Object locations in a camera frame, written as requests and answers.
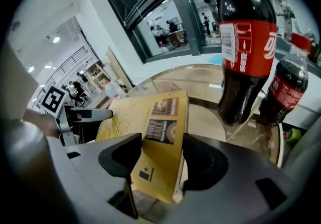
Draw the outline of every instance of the dark brown liquid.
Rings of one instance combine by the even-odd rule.
[[[308,77],[299,76],[299,67],[290,62],[280,61],[276,66],[275,73],[292,88],[301,92],[306,91]],[[260,118],[258,121],[262,124],[273,127],[281,123],[290,111],[292,110],[287,109],[279,104],[269,90],[266,98],[263,99],[260,105]]]
[[[275,12],[269,0],[217,0],[217,5],[220,22],[259,20],[276,23]],[[223,74],[224,91],[218,104],[218,113],[226,125],[241,124],[249,117],[251,107],[268,75],[251,77],[224,66]]]

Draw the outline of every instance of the railing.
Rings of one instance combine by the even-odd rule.
[[[56,71],[51,75],[51,77],[46,82],[45,86],[40,90],[37,100],[34,102],[32,109],[39,110],[38,103],[41,102],[42,97],[47,92],[51,85],[59,84],[69,74],[80,61],[90,59],[91,55],[87,52],[85,47],[79,48],[72,56],[70,56]]]

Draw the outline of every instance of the barcode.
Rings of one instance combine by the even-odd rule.
[[[233,23],[220,25],[223,58],[235,62],[235,36]]]

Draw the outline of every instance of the blue object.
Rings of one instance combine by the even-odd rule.
[[[209,59],[208,63],[222,66],[222,54],[217,53],[211,59]]]

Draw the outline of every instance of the green object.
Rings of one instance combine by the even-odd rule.
[[[290,129],[288,138],[286,139],[288,142],[294,142],[294,141],[299,141],[300,138],[302,137],[302,133],[300,130],[297,129]]]

